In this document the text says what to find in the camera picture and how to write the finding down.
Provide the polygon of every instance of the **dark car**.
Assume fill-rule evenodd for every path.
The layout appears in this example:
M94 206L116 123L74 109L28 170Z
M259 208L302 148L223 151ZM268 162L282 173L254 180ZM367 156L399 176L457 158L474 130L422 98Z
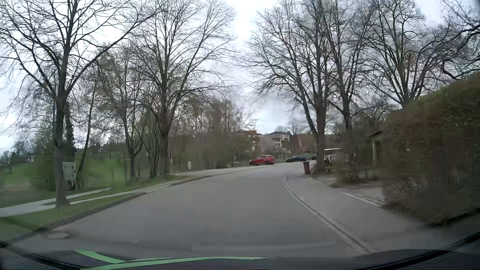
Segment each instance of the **dark car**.
M258 164L273 165L275 158L271 155L261 155L250 161L250 165L257 166Z
M293 156L289 159L286 159L285 162L296 162L296 161L306 161L306 156Z

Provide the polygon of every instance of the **road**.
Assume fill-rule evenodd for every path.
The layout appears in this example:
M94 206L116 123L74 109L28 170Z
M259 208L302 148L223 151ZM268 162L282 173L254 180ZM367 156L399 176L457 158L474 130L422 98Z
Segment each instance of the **road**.
M90 249L130 257L354 256L353 249L284 187L301 163L212 176L127 201L62 227L63 240L36 235L32 252Z

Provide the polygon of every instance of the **brown trash bin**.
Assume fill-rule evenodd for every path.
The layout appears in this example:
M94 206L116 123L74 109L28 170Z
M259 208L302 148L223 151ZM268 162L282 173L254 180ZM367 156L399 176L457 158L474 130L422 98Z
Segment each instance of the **brown trash bin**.
M303 170L305 171L305 174L310 174L310 161L304 161L303 162Z

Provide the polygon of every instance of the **sign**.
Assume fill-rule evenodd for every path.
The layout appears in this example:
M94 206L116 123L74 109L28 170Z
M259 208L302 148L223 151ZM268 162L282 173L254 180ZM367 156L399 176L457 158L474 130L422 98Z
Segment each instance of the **sign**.
M63 162L63 178L65 182L75 183L76 180L75 162Z

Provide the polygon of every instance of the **curb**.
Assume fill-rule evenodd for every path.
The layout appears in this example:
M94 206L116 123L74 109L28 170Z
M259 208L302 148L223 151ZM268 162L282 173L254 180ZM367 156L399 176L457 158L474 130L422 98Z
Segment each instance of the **curb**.
M348 245L350 245L352 248L357 250L361 255L366 255L369 253L376 252L375 249L371 248L365 241L361 240L345 228L343 228L342 225L340 225L338 222L336 222L334 219L319 213L316 211L313 207L311 207L305 199L302 197L298 196L295 194L291 187L288 185L287 182L287 177L285 177L282 181L283 186L285 189L298 201L300 204L302 204L310 213L312 213L318 220L320 220L323 224L325 224L327 227L332 229L335 233L337 233L340 238L342 238Z
M39 233L44 233L44 232L47 232L47 231L50 231L50 230L53 230L55 228L58 228L58 227L61 227L63 225L66 225L68 223L72 223L74 221L77 221L79 219L82 219L84 217L87 217L87 216L90 216L90 215L93 215L95 213L98 213L98 212L101 212L103 210L106 210L108 208L111 208L111 207L114 207L116 205L119 205L121 203L124 203L124 202L127 202L129 200L133 200L135 198L138 198L140 196L143 196L145 194L149 194L151 192L154 192L154 191L159 191L159 190L162 190L162 189L166 189L166 188L169 188L169 187L172 187L172 186L176 186L176 185L180 185L180 184L184 184L184 183L188 183L188 182L192 182L192 181L195 181L195 180L200 180L200 179L203 179L203 178L206 178L206 177L211 177L212 175L207 175L207 176L200 176L200 177L195 177L195 178L191 178L191 179L187 179L183 182L177 182L177 183L173 183L171 185L168 185L168 186L164 186L162 188L159 188L159 189L156 189L156 190L151 190L151 191L146 191L146 192L141 192L141 193L137 193L137 194L133 194L132 196L128 196L128 197L125 197L123 199L120 199L120 200L116 200L116 201L113 201L113 202L110 202L110 203L107 203L107 204L104 204L102 206L99 206L97 208L94 208L94 209L91 209L91 210L88 210L88 211L85 211L85 212L81 212L81 213L78 213L76 215L73 215L71 217L68 217L68 218L65 218L63 220L60 220L60 221L54 221L52 223L49 223L47 225L44 225L44 226L41 226L35 230L32 230L31 232L28 232L28 233L23 233L23 234L20 234L18 236L15 236L14 238L12 239L9 239L9 240L6 240L4 241L3 243L3 246L4 247L8 247L12 244L14 244L15 242L17 241L21 241L21 240L24 240L26 238L29 238L29 237L32 237L36 234L39 234Z
M362 202L369 203L369 204L371 204L373 206L376 206L376 207L383 208L385 206L385 203L383 203L379 200L375 200L375 199L370 198L368 196L363 196L363 195L360 195L360 194L349 192L349 191L345 190L344 188L337 188L336 190L340 193L343 193L343 194L347 195L347 196L350 196L350 197L355 198L357 200L360 200Z

